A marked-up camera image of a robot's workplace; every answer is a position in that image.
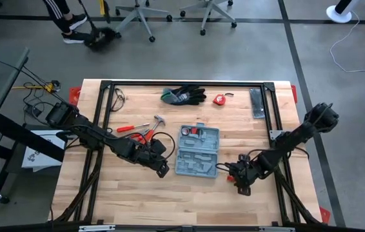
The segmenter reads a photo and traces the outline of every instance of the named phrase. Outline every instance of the work glove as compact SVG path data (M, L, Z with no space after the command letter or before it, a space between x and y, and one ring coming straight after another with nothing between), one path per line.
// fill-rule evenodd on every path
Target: work glove
M200 102L204 102L205 89L198 85L184 85L178 89L165 88L163 94L161 95L161 100L167 104L172 104L174 106L182 106L185 104L189 105L199 105Z

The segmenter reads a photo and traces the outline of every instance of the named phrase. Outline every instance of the gray tool case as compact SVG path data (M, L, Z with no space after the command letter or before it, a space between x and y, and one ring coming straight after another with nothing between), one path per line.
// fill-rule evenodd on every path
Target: gray tool case
M184 128L189 130L188 135L183 135ZM197 128L196 134L192 133L193 128ZM197 123L196 126L182 125L179 131L175 173L216 178L218 171L215 165L218 162L219 146L219 129L208 128L204 123Z

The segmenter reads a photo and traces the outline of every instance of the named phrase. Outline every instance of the screwdriver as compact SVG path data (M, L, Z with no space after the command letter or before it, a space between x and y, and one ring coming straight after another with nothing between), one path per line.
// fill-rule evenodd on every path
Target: screwdriver
M133 129L136 129L136 128L139 128L142 126L149 126L149 125L150 125L150 123L145 123L145 124L138 125L138 126L123 126L123 127L117 128L117 132L129 131L129 130L133 130Z

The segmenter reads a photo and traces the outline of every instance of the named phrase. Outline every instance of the white stripe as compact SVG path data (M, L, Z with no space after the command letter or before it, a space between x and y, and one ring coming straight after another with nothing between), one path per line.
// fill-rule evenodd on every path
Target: white stripe
M51 7L52 11L54 12L57 19L62 19L62 13L59 11L58 6L55 4L53 0L45 0L48 5Z

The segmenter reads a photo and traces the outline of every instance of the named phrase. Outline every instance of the concrete floor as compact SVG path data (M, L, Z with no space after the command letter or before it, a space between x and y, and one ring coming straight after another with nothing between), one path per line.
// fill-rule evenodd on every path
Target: concrete floor
M179 7L196 2L156 0L151 2L151 7L169 10L177 19ZM234 17L282 19L278 0L234 2L229 10ZM289 19L327 19L325 9L337 2L284 0ZM81 12L76 0L68 3L72 12ZM132 5L131 0L108 0L108 3L112 8ZM86 6L92 16L99 16L97 1L87 1ZM365 1L355 11L365 20ZM46 15L46 9L42 0L13 0L12 4L4 0L0 15ZM201 18L202 13L187 12L187 17ZM220 16L214 12L212 17ZM234 30L230 23L207 23L204 37L199 35L200 23L175 20L172 23L149 22L149 25L157 38L155 43L148 41L148 35L139 23L131 23L122 32L120 41L115 41L104 54L96 54L81 45L64 44L50 21L0 20L0 44L29 47L27 67L43 79L61 81L60 95L65 99L69 87L80 86L85 78L287 80L297 86L298 93L305 89L300 87L282 23L239 23ZM333 63L328 51L352 26L291 24L291 32L307 83L309 103L333 102L333 109L340 114L339 125L322 139L346 226L365 229L365 72L344 73ZM79 30L88 32L89 29L85 24ZM335 55L346 69L365 69L365 24L358 25L352 36L336 47ZM26 81L29 81L28 77L20 75L16 85ZM1 112L22 123L21 99L25 94L11 92ZM299 94L297 108L301 119L308 104L303 100ZM319 203L331 211L312 140L308 150ZM44 222L55 185L56 179L51 177L11 177L5 193L12 201L0 205L0 226Z

